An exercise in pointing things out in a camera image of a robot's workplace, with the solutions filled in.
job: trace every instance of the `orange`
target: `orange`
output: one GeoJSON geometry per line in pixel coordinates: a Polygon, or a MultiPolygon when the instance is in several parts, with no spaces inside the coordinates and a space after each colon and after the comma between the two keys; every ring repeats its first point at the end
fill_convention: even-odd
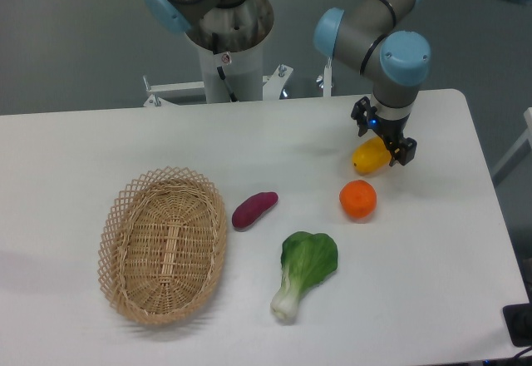
{"type": "Polygon", "coordinates": [[[377,193],[366,181],[350,181],[340,191],[340,204],[349,216],[360,219],[377,207],[377,193]]]}

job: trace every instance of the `black cable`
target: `black cable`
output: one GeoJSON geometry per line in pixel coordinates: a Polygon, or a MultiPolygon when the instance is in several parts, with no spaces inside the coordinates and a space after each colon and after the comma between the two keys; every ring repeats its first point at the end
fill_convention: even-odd
{"type": "Polygon", "coordinates": [[[506,364],[513,366],[513,365],[519,363],[519,364],[522,364],[522,365],[525,366],[525,364],[523,362],[521,362],[520,357],[523,356],[524,354],[527,354],[530,351],[532,351],[532,347],[528,347],[527,349],[522,350],[521,352],[515,354],[515,356],[512,359],[510,359],[508,362],[506,362],[506,364]]]}
{"type": "MultiPolygon", "coordinates": [[[[213,33],[213,54],[214,55],[218,53],[218,40],[219,40],[218,34],[213,33]]],[[[233,88],[229,84],[229,81],[226,79],[224,69],[222,67],[217,67],[216,70],[218,71],[219,78],[225,85],[225,89],[227,90],[227,94],[229,94],[229,98],[231,99],[231,102],[239,102],[239,99],[234,94],[233,88]]]]}

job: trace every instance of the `yellow bell pepper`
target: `yellow bell pepper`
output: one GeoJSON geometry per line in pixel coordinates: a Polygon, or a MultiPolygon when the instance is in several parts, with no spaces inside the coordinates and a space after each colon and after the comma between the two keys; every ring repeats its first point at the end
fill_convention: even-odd
{"type": "Polygon", "coordinates": [[[361,175],[366,175],[382,168],[390,163],[391,158],[390,151],[386,149],[380,137],[373,137],[352,153],[352,163],[355,170],[361,175]]]}

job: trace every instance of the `purple sweet potato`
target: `purple sweet potato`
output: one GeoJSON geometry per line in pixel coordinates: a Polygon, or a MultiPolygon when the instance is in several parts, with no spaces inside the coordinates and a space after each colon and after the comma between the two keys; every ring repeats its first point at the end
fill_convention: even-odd
{"type": "Polygon", "coordinates": [[[236,230],[248,229],[262,214],[277,204],[278,198],[277,193],[272,191],[252,195],[234,210],[233,227],[236,230]]]}

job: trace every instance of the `woven basket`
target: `woven basket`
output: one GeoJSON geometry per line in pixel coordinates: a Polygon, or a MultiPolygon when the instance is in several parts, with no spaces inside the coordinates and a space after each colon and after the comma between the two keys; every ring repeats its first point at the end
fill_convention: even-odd
{"type": "Polygon", "coordinates": [[[101,290],[111,306],[142,324],[166,324],[201,307],[224,264],[224,202],[189,169],[133,180],[111,207],[101,235],[101,290]]]}

